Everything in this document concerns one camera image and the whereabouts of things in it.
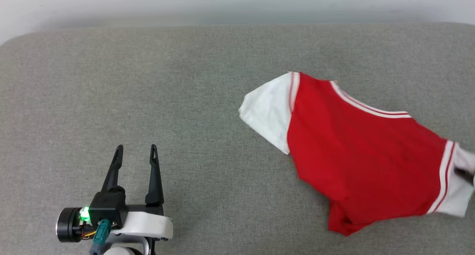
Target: red t-shirt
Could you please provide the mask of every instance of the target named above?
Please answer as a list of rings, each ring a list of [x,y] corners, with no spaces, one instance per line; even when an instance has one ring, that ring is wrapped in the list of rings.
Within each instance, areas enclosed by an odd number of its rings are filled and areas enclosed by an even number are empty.
[[[329,230],[350,235],[377,220],[445,212],[464,216],[475,155],[417,123],[382,111],[335,81],[289,72],[249,93],[241,118],[290,153],[300,179],[330,199]]]

